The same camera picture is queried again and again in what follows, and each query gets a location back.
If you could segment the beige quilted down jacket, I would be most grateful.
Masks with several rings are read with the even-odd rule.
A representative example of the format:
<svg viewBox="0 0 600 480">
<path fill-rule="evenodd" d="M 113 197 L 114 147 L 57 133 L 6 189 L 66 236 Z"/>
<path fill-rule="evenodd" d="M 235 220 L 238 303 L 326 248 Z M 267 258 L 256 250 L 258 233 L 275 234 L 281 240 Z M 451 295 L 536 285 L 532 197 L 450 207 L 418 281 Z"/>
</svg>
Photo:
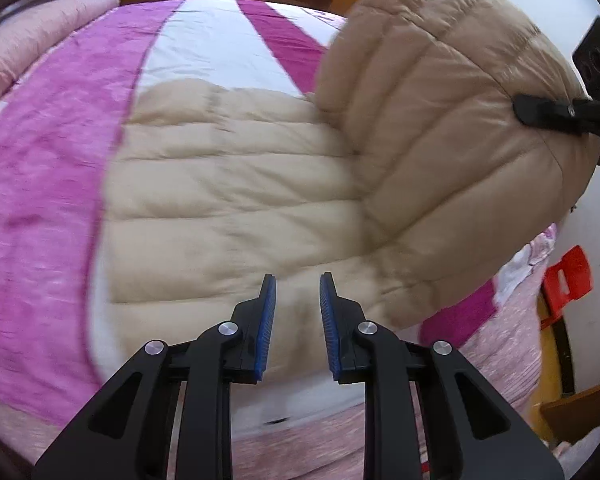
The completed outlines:
<svg viewBox="0 0 600 480">
<path fill-rule="evenodd" d="M 592 134 L 524 125 L 518 94 L 583 90 L 507 0 L 360 0 L 302 98 L 148 88 L 104 189 L 121 349 L 197 337 L 265 274 L 276 379 L 325 363 L 324 272 L 394 328 L 465 299 L 568 214 L 600 154 Z"/>
</svg>

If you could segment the brown wooden chair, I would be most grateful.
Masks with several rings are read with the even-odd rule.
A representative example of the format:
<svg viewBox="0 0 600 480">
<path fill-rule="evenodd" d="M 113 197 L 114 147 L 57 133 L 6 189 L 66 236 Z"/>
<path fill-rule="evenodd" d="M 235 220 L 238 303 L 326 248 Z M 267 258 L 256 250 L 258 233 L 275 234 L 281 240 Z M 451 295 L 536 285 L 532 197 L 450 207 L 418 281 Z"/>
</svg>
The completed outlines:
<svg viewBox="0 0 600 480">
<path fill-rule="evenodd" d="M 600 385 L 543 403 L 540 414 L 557 443 L 576 443 L 600 426 Z"/>
</svg>

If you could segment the magenta white floral bedspread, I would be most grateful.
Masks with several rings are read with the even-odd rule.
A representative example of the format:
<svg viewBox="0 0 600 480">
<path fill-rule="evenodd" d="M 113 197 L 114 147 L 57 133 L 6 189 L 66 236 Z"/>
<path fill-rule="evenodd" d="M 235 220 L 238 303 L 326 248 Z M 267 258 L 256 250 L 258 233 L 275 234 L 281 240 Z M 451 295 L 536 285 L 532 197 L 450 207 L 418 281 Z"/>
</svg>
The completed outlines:
<svg viewBox="0 0 600 480">
<path fill-rule="evenodd" d="M 310 96 L 347 18 L 322 44 L 260 1 L 119 4 L 48 49 L 1 97 L 0 434 L 34 464 L 143 347 L 121 349 L 104 237 L 106 177 L 138 97 L 180 79 Z M 400 339 L 452 344 L 520 412 L 541 376 L 536 296 L 555 226 L 468 297 L 405 328 L 372 318 L 332 278 L 339 296 Z M 230 387 L 230 479 L 364 478 L 365 387 L 341 385 L 329 369 L 320 281 L 325 363 L 272 376 L 274 310 L 262 379 Z"/>
</svg>

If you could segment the red plastic stool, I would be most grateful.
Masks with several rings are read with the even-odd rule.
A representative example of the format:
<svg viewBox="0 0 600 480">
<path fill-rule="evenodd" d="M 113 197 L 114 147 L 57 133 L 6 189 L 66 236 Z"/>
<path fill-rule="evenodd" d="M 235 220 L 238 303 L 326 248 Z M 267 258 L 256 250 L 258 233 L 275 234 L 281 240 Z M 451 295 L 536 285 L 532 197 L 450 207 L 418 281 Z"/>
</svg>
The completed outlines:
<svg viewBox="0 0 600 480">
<path fill-rule="evenodd" d="M 588 258 L 580 245 L 573 246 L 558 263 L 546 269 L 541 287 L 547 316 L 541 320 L 545 330 L 562 318 L 562 311 L 593 289 L 593 275 Z"/>
</svg>

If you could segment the pink checked rolled duvet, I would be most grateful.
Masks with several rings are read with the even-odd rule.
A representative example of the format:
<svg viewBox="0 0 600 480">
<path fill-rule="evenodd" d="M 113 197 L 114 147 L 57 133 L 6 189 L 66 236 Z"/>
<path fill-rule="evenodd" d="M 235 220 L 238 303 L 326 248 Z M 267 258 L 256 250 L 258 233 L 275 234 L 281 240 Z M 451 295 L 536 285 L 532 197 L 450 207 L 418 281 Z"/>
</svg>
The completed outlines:
<svg viewBox="0 0 600 480">
<path fill-rule="evenodd" d="M 48 49 L 119 4 L 120 0 L 54 0 L 0 24 L 0 99 Z"/>
</svg>

